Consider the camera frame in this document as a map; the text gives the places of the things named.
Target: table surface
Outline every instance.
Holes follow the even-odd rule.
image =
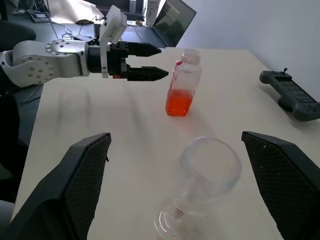
[[[87,239],[155,240],[154,213],[170,197],[173,165],[194,138],[213,136],[238,153],[242,175],[227,204],[204,221],[207,228],[196,238],[282,240],[260,196],[241,135],[252,131],[293,142],[320,166],[320,122],[300,123],[284,112],[277,104],[278,93],[259,81],[266,67],[250,52],[199,51],[203,73],[187,117],[174,118],[165,112],[181,48],[128,59],[132,67],[157,66],[169,71],[168,77],[156,82],[102,79],[101,74],[92,74],[46,83],[14,216],[72,144],[110,132],[110,162]]]

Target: wine glass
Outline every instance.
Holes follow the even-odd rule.
[[[225,200],[241,174],[237,153],[213,137],[196,138],[179,161],[172,198],[154,216],[159,239],[181,240],[184,215],[205,216]]]

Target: game controller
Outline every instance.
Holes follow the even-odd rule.
[[[279,106],[292,113],[296,120],[308,122],[320,119],[320,102],[299,87],[286,70],[263,71],[259,79],[263,84],[270,84],[281,95]]]

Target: laptop keyboard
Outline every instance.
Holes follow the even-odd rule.
[[[136,33],[140,35],[141,41],[146,44],[152,44],[158,48],[165,48],[166,46],[155,36],[152,28],[136,27]]]

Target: laptop screen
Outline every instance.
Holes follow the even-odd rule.
[[[196,13],[182,0],[167,0],[153,28],[169,47],[176,47]]]

